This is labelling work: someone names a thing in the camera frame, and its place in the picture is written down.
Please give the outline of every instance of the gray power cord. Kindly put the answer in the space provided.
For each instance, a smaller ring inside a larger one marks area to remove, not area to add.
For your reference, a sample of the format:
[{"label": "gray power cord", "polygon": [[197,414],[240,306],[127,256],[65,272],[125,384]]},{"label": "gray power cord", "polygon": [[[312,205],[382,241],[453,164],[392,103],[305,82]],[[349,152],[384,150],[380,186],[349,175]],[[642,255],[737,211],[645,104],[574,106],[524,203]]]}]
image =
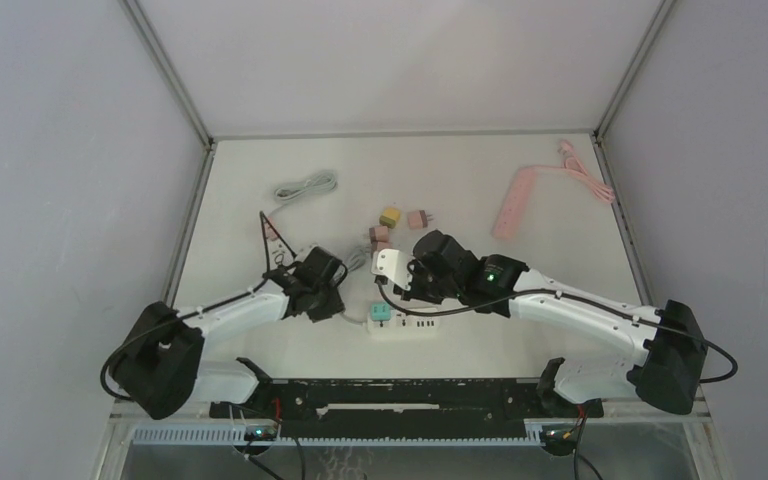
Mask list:
[{"label": "gray power cord", "polygon": [[[346,259],[343,261],[343,263],[346,264],[346,270],[348,270],[349,273],[359,270],[366,265],[366,260],[369,258],[370,248],[369,245],[357,245],[349,251],[349,254],[346,255]],[[343,320],[353,325],[366,325],[366,320],[352,318],[346,315],[346,312],[341,312],[339,315]]]},{"label": "gray power cord", "polygon": [[269,215],[308,195],[324,195],[333,192],[336,188],[337,172],[334,170],[320,170],[300,182],[282,183],[275,187],[275,191],[272,193],[272,198],[279,204],[279,207]]}]

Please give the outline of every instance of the white power strip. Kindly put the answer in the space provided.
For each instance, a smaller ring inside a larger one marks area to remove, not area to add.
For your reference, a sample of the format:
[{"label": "white power strip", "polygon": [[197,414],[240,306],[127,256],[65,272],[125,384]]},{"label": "white power strip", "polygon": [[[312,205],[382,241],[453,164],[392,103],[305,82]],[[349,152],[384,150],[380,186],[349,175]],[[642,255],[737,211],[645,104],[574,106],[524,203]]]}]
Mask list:
[{"label": "white power strip", "polygon": [[[417,312],[436,312],[434,307],[415,308]],[[429,338],[437,335],[440,328],[439,317],[414,317],[392,310],[390,320],[386,322],[373,320],[366,316],[366,331],[372,338],[381,340],[409,340],[412,338]]]},{"label": "white power strip", "polygon": [[[310,253],[311,250],[318,247],[316,243],[311,243],[310,245],[302,248],[298,252],[296,252],[296,255],[298,257],[296,260],[298,261],[304,261],[305,258],[307,258],[307,254]],[[291,263],[293,263],[293,256],[290,254],[290,251],[287,249],[287,247],[281,243],[280,240],[270,240],[269,241],[269,258],[272,262],[272,268],[275,268],[278,265],[283,265],[285,267],[289,267]]]}]

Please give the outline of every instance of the pink block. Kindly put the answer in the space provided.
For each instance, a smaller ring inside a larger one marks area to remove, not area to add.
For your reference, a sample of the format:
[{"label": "pink block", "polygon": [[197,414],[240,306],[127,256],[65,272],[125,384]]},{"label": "pink block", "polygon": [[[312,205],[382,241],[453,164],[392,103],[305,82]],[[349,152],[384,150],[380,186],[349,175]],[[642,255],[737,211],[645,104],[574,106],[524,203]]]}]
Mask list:
[{"label": "pink block", "polygon": [[390,229],[384,225],[378,225],[369,229],[370,242],[389,242]]}]

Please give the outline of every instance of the white bracket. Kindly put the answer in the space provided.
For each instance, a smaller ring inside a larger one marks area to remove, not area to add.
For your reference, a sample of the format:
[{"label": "white bracket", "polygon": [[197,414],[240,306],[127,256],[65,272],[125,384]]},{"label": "white bracket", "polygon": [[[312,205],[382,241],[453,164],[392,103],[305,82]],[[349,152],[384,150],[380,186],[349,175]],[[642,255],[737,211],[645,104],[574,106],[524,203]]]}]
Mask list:
[{"label": "white bracket", "polygon": [[408,253],[385,248],[375,252],[372,257],[372,274],[387,277],[402,290],[410,290],[410,281],[413,276],[408,271],[408,262],[411,260],[413,256]]}]

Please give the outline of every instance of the pink plug adapter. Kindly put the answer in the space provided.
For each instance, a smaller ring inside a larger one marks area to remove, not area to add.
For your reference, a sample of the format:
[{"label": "pink plug adapter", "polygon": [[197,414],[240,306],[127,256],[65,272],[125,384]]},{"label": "pink plug adapter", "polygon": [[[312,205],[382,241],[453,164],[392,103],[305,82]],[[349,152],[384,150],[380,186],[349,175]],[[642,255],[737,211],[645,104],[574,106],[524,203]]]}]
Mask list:
[{"label": "pink plug adapter", "polygon": [[408,228],[411,230],[425,228],[431,220],[434,220],[434,217],[425,210],[414,210],[408,213]]}]

